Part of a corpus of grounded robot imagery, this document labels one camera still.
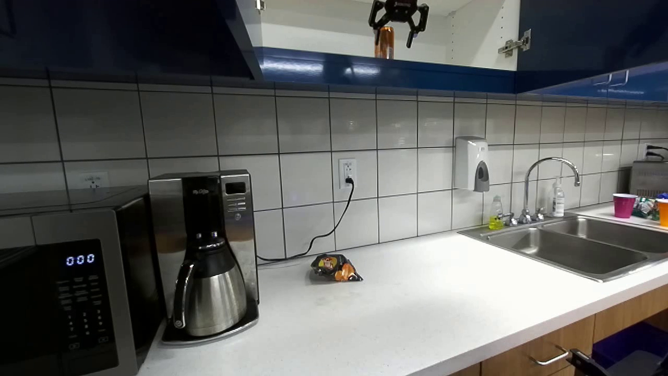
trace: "microwave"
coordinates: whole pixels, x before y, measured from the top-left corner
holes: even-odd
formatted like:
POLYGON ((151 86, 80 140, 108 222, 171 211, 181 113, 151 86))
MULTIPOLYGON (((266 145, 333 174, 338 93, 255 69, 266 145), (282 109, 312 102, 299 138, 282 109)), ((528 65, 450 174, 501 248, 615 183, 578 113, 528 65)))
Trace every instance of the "microwave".
POLYGON ((1 212, 0 373, 138 373, 164 319, 151 229, 138 189, 1 212))

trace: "coffee maker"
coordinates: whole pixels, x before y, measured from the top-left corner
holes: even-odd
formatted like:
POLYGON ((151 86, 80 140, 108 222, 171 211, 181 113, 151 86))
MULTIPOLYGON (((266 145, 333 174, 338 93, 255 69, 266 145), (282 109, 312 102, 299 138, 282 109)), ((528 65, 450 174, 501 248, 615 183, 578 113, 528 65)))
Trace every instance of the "coffee maker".
POLYGON ((253 326, 259 279, 251 174, 159 176, 147 195, 168 318, 164 340, 253 326))

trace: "power cord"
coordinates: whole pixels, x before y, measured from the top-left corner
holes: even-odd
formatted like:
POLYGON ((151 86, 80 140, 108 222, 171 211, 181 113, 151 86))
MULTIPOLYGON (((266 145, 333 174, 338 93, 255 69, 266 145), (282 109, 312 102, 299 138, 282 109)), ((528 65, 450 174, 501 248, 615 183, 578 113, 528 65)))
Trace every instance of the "power cord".
POLYGON ((306 251, 303 251, 303 252, 297 252, 297 255, 289 255, 289 256, 282 256, 282 258, 270 258, 270 256, 256 256, 256 258, 261 258, 261 262, 265 262, 265 264, 279 264, 279 262, 300 258, 300 256, 305 256, 305 255, 310 252, 310 248, 312 248, 312 245, 315 245, 318 239, 328 239, 328 236, 332 236, 332 234, 335 231, 335 227, 341 226, 342 218, 346 216, 346 211, 349 211, 349 206, 350 206, 350 201, 352 201, 352 195, 355 195, 355 179, 352 179, 352 177, 346 177, 344 182, 350 183, 349 201, 346 201, 346 206, 342 209, 338 222, 333 224, 333 227, 332 227, 329 231, 312 236, 310 243, 308 243, 308 247, 306 247, 306 251))

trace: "white countertop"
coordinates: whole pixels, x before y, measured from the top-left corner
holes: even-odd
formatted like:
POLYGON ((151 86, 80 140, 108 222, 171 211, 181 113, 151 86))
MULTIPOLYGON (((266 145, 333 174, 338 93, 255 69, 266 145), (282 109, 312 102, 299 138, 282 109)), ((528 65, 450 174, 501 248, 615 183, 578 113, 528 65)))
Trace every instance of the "white countertop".
POLYGON ((140 373, 449 373, 668 282, 654 264, 595 282, 460 234, 344 252, 362 282, 310 282, 310 256, 261 267, 256 326, 155 340, 140 373))

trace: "blue cabinet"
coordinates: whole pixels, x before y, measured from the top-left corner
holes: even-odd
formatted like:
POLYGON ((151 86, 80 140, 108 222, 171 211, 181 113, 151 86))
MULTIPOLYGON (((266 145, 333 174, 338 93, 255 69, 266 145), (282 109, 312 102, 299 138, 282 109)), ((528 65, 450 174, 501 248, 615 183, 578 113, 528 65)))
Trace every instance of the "blue cabinet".
POLYGON ((259 77, 233 0, 0 0, 0 69, 17 75, 259 77))
MULTIPOLYGON (((588 87, 595 95, 620 87, 627 69, 668 61, 666 15, 666 0, 521 0, 519 32, 529 29, 533 39, 518 61, 518 92, 588 77, 603 81, 588 87)), ((637 77, 630 73, 629 83, 643 83, 637 77)))

